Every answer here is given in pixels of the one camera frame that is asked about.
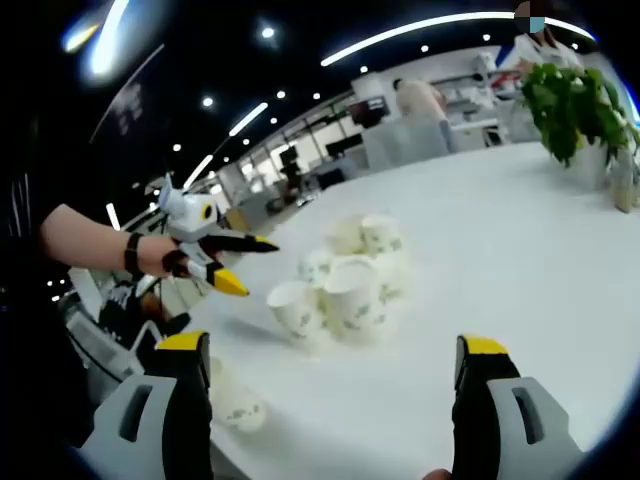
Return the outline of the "person's left hand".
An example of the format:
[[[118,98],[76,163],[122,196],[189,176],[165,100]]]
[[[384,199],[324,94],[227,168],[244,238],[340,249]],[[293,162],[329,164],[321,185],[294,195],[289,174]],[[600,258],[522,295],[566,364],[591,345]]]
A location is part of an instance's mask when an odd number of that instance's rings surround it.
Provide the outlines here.
[[[169,236],[143,236],[138,245],[138,266],[156,278],[188,277],[188,257]]]

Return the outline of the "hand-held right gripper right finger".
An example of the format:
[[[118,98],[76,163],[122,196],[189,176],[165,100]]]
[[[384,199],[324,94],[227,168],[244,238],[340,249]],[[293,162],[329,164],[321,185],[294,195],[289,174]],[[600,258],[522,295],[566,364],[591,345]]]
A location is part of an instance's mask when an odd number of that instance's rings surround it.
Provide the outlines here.
[[[454,391],[454,479],[564,479],[582,460],[565,409],[499,342],[457,337]]]

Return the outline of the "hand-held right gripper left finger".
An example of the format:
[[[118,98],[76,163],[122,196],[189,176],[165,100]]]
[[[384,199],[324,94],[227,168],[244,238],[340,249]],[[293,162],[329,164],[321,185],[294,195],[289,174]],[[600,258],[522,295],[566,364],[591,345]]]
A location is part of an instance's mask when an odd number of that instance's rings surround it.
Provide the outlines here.
[[[208,333],[166,338],[97,408],[79,456],[99,479],[212,479],[209,386]]]

